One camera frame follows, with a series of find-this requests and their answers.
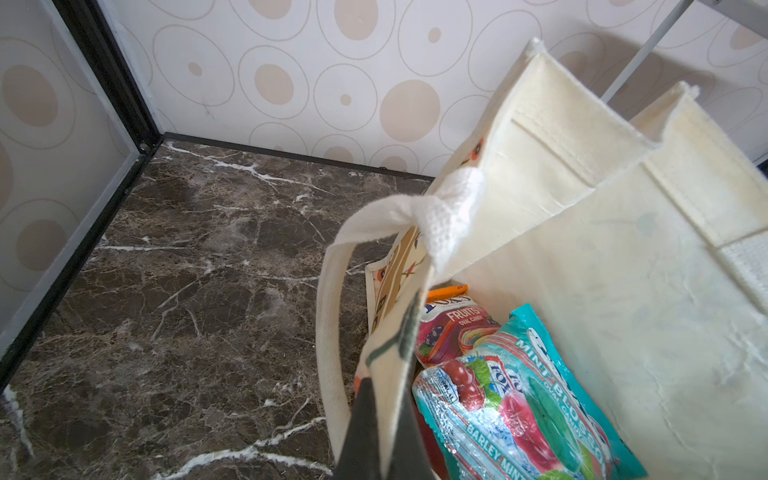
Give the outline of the orange fruits candy bag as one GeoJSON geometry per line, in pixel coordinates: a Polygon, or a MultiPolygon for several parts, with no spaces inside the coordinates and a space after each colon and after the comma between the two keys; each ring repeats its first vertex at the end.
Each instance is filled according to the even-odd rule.
{"type": "Polygon", "coordinates": [[[424,368],[463,356],[501,327],[468,292],[467,285],[454,284],[428,293],[414,348],[424,368]]]}

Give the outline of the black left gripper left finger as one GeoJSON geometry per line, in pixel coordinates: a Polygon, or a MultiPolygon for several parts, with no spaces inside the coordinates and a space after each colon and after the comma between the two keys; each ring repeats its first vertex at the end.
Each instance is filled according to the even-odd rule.
{"type": "Polygon", "coordinates": [[[378,427],[373,383],[361,381],[333,480],[381,479],[378,427]]]}

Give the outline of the cream canvas grocery bag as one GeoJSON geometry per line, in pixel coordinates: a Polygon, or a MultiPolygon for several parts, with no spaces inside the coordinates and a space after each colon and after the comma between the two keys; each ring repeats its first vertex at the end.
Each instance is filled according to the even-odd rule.
{"type": "Polygon", "coordinates": [[[426,193],[340,228],[316,300],[338,461],[362,380],[387,479],[431,290],[529,304],[649,479],[767,475],[767,179],[679,82],[623,119],[529,42],[426,193]]]}

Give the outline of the teal mint candy bag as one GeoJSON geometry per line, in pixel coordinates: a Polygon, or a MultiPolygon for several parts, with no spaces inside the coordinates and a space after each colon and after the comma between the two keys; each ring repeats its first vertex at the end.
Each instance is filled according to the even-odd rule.
{"type": "Polygon", "coordinates": [[[525,304],[465,355],[412,385],[450,479],[647,475],[525,304]]]}

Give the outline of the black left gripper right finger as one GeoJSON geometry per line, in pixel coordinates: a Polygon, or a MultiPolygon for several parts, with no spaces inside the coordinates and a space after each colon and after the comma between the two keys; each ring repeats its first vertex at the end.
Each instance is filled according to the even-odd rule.
{"type": "Polygon", "coordinates": [[[435,478],[424,443],[421,415],[410,393],[402,397],[401,411],[387,479],[432,480],[435,478]]]}

